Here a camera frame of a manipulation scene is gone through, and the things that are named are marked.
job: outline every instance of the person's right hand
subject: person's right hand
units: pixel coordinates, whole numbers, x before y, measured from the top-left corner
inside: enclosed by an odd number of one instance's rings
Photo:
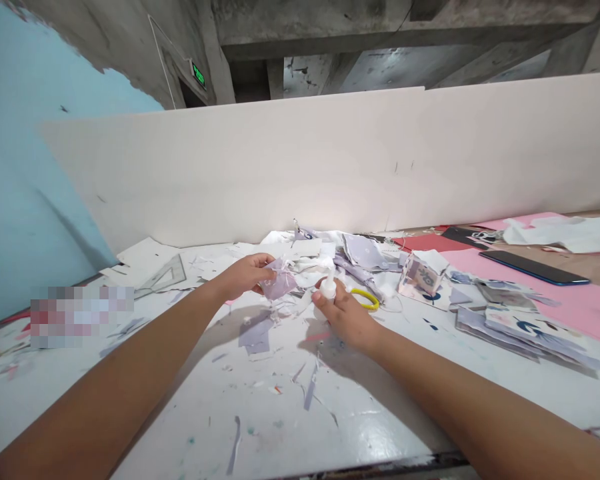
[[[322,280],[315,286],[320,287]],[[338,337],[356,350],[369,354],[378,344],[383,327],[371,318],[352,294],[347,292],[340,280],[336,279],[335,284],[333,303],[317,291],[311,296],[313,304],[325,315]]]

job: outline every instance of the blue wall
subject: blue wall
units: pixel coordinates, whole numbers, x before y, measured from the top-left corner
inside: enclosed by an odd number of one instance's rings
[[[72,285],[115,262],[37,126],[162,109],[0,3],[0,319],[26,308],[32,287]]]

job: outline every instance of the person's left hand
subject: person's left hand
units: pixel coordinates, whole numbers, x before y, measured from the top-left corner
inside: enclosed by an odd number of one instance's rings
[[[274,261],[268,253],[256,253],[238,260],[216,278],[211,280],[222,293],[226,300],[236,300],[247,290],[252,290],[260,295],[262,288],[258,285],[264,280],[274,280],[275,272],[263,268]]]

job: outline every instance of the concrete ceiling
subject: concrete ceiling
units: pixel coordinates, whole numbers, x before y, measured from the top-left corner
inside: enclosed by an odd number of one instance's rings
[[[600,71],[600,0],[212,1],[229,62],[266,62],[272,99]]]

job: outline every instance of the white bottle cap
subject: white bottle cap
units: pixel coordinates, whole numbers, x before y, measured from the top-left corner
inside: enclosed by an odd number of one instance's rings
[[[320,284],[320,293],[322,293],[327,300],[333,300],[335,298],[335,282],[333,281],[334,271],[335,268],[330,268],[329,275],[322,280],[322,283]]]

